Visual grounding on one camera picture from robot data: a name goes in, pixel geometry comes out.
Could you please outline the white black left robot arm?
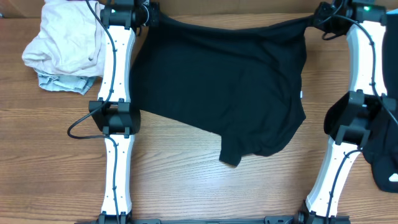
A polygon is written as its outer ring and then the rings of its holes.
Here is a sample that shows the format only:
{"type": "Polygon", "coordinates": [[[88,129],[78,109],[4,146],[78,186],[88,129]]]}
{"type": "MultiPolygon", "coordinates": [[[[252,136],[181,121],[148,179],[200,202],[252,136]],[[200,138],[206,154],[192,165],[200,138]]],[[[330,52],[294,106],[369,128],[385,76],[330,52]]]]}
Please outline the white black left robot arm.
{"type": "Polygon", "coordinates": [[[137,30],[158,26],[159,3],[104,1],[100,21],[105,31],[104,74],[89,112],[106,146],[104,200],[97,223],[131,223],[131,155],[141,114],[131,103],[130,63],[137,30]]]}

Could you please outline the black t-shirt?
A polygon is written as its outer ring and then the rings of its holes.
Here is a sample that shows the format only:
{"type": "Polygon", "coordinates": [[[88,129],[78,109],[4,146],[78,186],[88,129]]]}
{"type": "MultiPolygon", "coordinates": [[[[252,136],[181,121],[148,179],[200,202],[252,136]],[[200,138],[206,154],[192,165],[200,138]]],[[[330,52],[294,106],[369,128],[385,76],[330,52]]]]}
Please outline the black t-shirt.
{"type": "Polygon", "coordinates": [[[221,137],[220,161],[271,156],[305,119],[302,70],[308,17],[267,27],[228,30],[161,15],[129,78],[140,110],[221,137]]]}

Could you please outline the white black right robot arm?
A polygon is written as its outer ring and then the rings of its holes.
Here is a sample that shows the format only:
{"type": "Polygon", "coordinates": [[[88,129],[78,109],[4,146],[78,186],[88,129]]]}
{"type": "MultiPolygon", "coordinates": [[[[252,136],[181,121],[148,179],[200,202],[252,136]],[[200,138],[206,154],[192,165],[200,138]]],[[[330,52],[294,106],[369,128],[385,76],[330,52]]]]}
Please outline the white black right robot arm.
{"type": "Polygon", "coordinates": [[[386,8],[374,1],[321,2],[312,26],[324,32],[324,40],[346,36],[349,88],[325,116],[328,148],[302,208],[290,218],[266,217],[265,223],[349,223],[337,210],[352,165],[382,125],[396,120],[397,103],[387,93],[382,71],[386,8]]]}

